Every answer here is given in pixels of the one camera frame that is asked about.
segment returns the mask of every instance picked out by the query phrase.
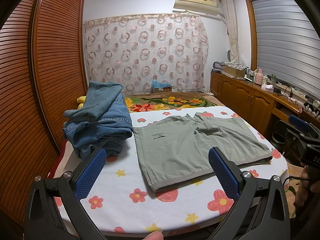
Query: human hand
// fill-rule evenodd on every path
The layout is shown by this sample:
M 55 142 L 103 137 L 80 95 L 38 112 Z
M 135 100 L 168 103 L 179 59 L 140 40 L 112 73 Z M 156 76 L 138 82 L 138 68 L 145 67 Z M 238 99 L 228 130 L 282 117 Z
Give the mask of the human hand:
M 163 240 L 162 231 L 154 231 L 151 234 L 147 235 L 147 237 L 143 240 Z
M 305 179 L 309 179 L 309 175 L 307 173 L 307 165 L 305 165 L 304 163 L 301 163 L 302 166 L 304 166 L 303 171 L 301 173 L 302 178 Z M 298 191 L 296 193 L 296 197 L 295 197 L 295 204 L 297 206 L 303 206 L 304 202 L 307 200 L 308 198 L 308 187 L 309 181 L 305 181 L 305 180 L 301 180 L 299 183 L 299 188 Z M 320 193 L 320 180 L 315 182 L 311 187 L 310 187 L 310 191 L 313 193 Z

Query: louvered wardrobe door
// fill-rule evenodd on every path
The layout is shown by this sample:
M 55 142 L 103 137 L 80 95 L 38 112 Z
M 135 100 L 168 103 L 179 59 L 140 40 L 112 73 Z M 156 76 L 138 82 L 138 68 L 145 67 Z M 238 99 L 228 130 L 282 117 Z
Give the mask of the louvered wardrobe door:
M 35 54 L 39 81 L 50 126 L 63 140 L 63 112 L 76 109 L 86 95 L 82 50 L 84 0 L 41 0 Z
M 59 153 L 39 115 L 29 73 L 34 2 L 22 0 L 0 30 L 0 209 L 20 225 L 34 177 L 46 176 Z

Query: trash can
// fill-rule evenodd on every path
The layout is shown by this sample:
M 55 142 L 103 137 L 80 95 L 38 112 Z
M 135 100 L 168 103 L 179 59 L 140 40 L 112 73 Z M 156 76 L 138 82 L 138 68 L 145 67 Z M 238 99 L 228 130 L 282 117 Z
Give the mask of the trash can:
M 278 134 L 277 132 L 272 133 L 272 139 L 270 141 L 270 143 L 282 154 L 283 152 L 283 148 L 285 145 L 285 138 Z

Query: metal screw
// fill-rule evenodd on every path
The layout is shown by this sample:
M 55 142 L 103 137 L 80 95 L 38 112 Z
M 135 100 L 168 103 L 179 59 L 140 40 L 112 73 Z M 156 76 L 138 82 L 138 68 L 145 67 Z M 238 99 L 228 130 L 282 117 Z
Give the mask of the metal screw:
M 248 171 L 244 171 L 242 172 L 243 176 L 245 176 L 246 178 L 250 178 L 251 177 L 251 173 Z
M 65 173 L 63 173 L 63 177 L 65 177 L 66 179 L 70 178 L 70 176 L 71 176 L 71 171 L 66 171 Z
M 38 176 L 35 177 L 35 181 L 36 181 L 36 182 L 38 182 L 38 181 L 40 181 L 40 180 L 41 180 L 41 176 L 40 176 L 40 175 L 38 175 Z
M 274 179 L 275 181 L 280 181 L 280 177 L 277 176 L 277 175 L 273 176 L 273 179 Z

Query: red fabric edge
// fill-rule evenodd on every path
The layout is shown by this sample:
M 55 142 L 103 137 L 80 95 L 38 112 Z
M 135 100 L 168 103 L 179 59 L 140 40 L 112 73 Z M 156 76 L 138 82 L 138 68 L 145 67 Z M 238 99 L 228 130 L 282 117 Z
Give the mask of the red fabric edge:
M 59 158 L 58 158 L 58 160 L 54 163 L 54 165 L 52 166 L 49 174 L 47 175 L 47 179 L 53 179 L 53 176 L 54 176 L 54 174 L 56 173 L 57 168 L 58 168 L 61 160 L 62 160 L 63 157 L 64 157 L 64 153 L 65 153 L 65 151 L 66 151 L 66 144 L 67 144 L 67 140 L 63 140 L 63 141 L 62 141 L 62 144 L 61 144 L 61 152 L 60 152 Z

